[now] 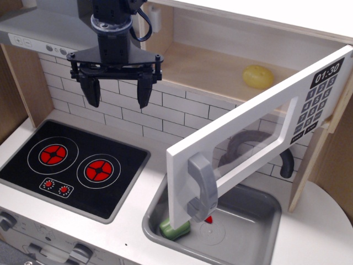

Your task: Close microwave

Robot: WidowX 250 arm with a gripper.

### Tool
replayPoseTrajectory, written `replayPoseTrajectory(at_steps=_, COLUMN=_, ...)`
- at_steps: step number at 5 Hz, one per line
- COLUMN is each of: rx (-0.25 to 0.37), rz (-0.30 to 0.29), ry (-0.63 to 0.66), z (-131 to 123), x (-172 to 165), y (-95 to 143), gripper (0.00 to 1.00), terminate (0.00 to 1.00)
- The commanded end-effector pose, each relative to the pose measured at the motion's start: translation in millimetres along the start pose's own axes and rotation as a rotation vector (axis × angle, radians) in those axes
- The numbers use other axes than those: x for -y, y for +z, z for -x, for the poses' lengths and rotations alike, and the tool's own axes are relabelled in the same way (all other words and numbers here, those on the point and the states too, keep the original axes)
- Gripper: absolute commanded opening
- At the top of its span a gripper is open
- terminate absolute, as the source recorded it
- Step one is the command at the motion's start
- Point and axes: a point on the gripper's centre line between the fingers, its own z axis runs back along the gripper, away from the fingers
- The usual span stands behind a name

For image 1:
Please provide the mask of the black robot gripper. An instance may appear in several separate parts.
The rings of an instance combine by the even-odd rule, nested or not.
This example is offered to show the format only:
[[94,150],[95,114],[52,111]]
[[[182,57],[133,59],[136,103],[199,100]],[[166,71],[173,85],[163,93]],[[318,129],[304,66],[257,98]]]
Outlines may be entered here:
[[148,106],[153,82],[162,79],[163,56],[134,45],[128,34],[98,35],[98,46],[67,55],[71,63],[71,78],[80,82],[81,89],[93,107],[100,102],[98,79],[137,80],[137,100],[140,108]]

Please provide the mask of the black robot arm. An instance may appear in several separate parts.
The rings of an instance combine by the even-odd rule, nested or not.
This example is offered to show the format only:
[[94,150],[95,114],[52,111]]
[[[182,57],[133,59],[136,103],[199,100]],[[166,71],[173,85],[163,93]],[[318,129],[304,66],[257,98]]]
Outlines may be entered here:
[[98,37],[98,46],[67,55],[71,77],[80,83],[90,105],[99,106],[100,80],[121,79],[137,81],[137,100],[140,108],[144,108],[153,85],[162,79],[163,56],[133,44],[134,40],[148,40],[152,34],[149,29],[139,38],[132,27],[132,17],[136,14],[151,24],[141,9],[143,4],[144,1],[93,1],[90,21]]

